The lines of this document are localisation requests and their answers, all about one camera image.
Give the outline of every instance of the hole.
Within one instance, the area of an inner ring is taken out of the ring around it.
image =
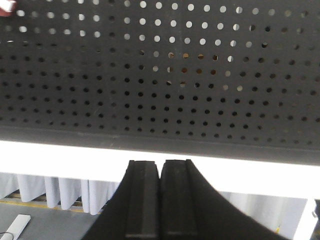
[[[125,17],[125,18],[124,18],[124,23],[125,23],[125,24],[129,24],[130,21],[131,21],[131,20],[130,20],[130,17]]]
[[[233,30],[238,31],[240,28],[239,24],[234,24],[233,25]]]
[[[252,42],[251,42],[251,41],[247,41],[247,42],[245,43],[245,46],[246,46],[247,48],[251,48],[251,47],[252,47]]]
[[[203,29],[207,29],[207,28],[208,28],[208,23],[207,23],[206,21],[204,21],[204,22],[202,23],[202,28],[203,28]]]
[[[78,17],[79,17],[79,21],[85,20],[85,15],[83,15],[81,13],[78,15]]]
[[[291,14],[292,14],[292,12],[290,10],[284,11],[284,16],[286,16],[286,17],[290,17]]]
[[[185,39],[184,39],[184,43],[185,44],[189,44],[191,42],[191,39],[189,38],[189,37],[186,37]]]
[[[175,57],[175,54],[173,52],[168,53],[168,58],[173,59]]]
[[[140,7],[141,7],[142,9],[145,9],[145,8],[147,7],[147,3],[146,3],[145,1],[141,1],[141,2],[140,2]]]
[[[206,44],[206,39],[201,38],[200,41],[199,41],[199,43],[200,43],[201,45],[205,45],[205,44]]]
[[[222,30],[222,29],[224,29],[224,24],[222,22],[220,22],[220,23],[218,23],[216,28],[219,29],[219,30]]]
[[[21,33],[26,33],[27,32],[27,27],[26,26],[20,26],[19,27],[19,31],[21,32]]]
[[[255,25],[250,25],[249,26],[249,31],[252,32],[256,29],[256,26]]]
[[[63,18],[64,20],[68,20],[68,19],[70,18],[70,15],[65,12],[65,13],[62,14],[62,18]]]
[[[195,9],[195,6],[193,4],[188,5],[188,10],[193,11]]]
[[[23,10],[18,10],[18,11],[16,11],[16,14],[17,14],[19,17],[24,17],[24,16],[25,16],[25,11],[23,11]]]
[[[145,25],[146,24],[146,19],[144,19],[144,18],[140,18],[140,20],[139,20],[139,23],[141,24],[141,25]]]
[[[203,7],[203,11],[205,11],[206,13],[210,11],[210,6],[209,5],[205,5]]]
[[[274,9],[269,9],[269,11],[268,11],[268,15],[269,16],[273,16],[273,15],[275,15],[276,14],[276,10],[274,10]]]
[[[305,18],[306,16],[308,16],[308,14],[309,13],[307,11],[303,11],[303,12],[300,13],[300,17],[301,18]]]
[[[227,7],[226,6],[221,6],[220,7],[220,13],[225,13],[227,11]]]
[[[70,31],[70,29],[65,29],[65,30],[63,30],[63,33],[64,33],[65,35],[70,35],[70,34],[71,34],[71,31]]]
[[[145,35],[143,35],[143,34],[141,34],[141,35],[139,36],[139,40],[140,40],[140,41],[144,41],[144,40],[146,40],[146,36],[145,36]]]
[[[232,40],[231,42],[230,42],[230,46],[231,47],[235,47],[237,45],[237,42],[235,41],[235,40]]]
[[[302,34],[303,32],[304,32],[304,29],[301,27],[296,29],[296,34],[298,34],[298,35]]]
[[[169,38],[169,42],[170,42],[171,44],[173,44],[175,41],[176,41],[176,38],[175,38],[174,36],[171,36],[171,37]]]
[[[86,31],[80,30],[80,37],[84,37],[85,35],[86,35]]]
[[[124,1],[124,6],[126,6],[127,8],[130,7],[131,3],[129,0],[125,0]]]
[[[173,10],[177,10],[177,9],[178,9],[178,4],[175,3],[175,2],[172,3],[171,8],[172,8]]]
[[[254,9],[252,9],[252,14],[253,15],[257,15],[259,13],[259,8],[254,8]]]
[[[177,26],[177,21],[176,20],[172,20],[171,22],[170,22],[170,26],[171,27],[175,27],[175,26]]]
[[[233,56],[228,56],[227,58],[228,62],[231,63],[234,61],[234,57]]]
[[[238,7],[235,9],[235,12],[236,12],[237,14],[241,14],[242,11],[243,11],[243,8],[242,8],[241,6],[238,6]]]
[[[95,31],[94,32],[94,37],[95,38],[100,38],[100,36],[101,36],[101,33],[99,31]]]
[[[158,42],[160,42],[160,36],[154,36],[154,41],[156,42],[156,43],[158,43]]]
[[[160,20],[160,19],[156,19],[156,20],[154,21],[154,24],[155,24],[156,26],[160,26],[160,25],[161,25],[161,20]]]
[[[189,29],[189,28],[191,28],[192,27],[192,21],[187,21],[186,23],[185,23],[185,26]]]
[[[220,46],[221,45],[221,40],[220,39],[215,40],[214,44],[216,46]]]
[[[160,1],[158,1],[156,4],[155,4],[155,8],[156,9],[161,9],[162,8],[162,3]]]
[[[46,16],[48,17],[48,19],[54,19],[55,18],[55,14],[53,13],[53,12],[48,12],[47,14],[46,14]]]
[[[265,49],[267,46],[268,46],[268,43],[267,43],[267,42],[263,42],[263,43],[261,44],[261,47],[264,48],[264,49]]]

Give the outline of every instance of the white curtain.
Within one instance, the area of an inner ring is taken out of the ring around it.
[[[46,194],[49,208],[60,202],[61,208],[68,210],[81,197],[83,211],[96,215],[118,185],[117,182],[0,173],[0,199],[16,190],[20,191],[22,202],[30,202]]]
[[[307,199],[234,192],[222,192],[221,195],[272,232],[277,232],[288,239],[298,239],[294,236]]]

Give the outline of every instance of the black cable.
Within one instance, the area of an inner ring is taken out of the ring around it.
[[[8,231],[0,232],[0,235],[2,235],[2,234],[10,234],[11,237],[12,237],[12,240],[15,239],[15,236],[14,236],[14,234],[12,232],[8,232]]]

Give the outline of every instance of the white light strip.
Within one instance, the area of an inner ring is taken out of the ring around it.
[[[4,10],[7,13],[12,12],[14,5],[15,1],[0,0],[0,9]]]
[[[0,141],[3,173],[120,182],[129,160],[191,159],[223,192],[320,199],[320,166]]]
[[[311,235],[314,232],[314,229],[318,222],[318,218],[313,215],[315,209],[315,200],[308,199],[300,218],[298,227],[296,228],[293,240],[308,240],[311,238]]]
[[[10,227],[6,232],[13,234],[12,236],[8,233],[4,234],[3,237],[0,240],[17,240],[22,231],[27,226],[28,222],[30,221],[31,216],[30,215],[23,215],[19,214],[15,220],[11,223]]]

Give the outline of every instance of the perforated metal panel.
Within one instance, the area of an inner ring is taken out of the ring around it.
[[[20,0],[0,135],[318,163],[319,40],[317,0]]]

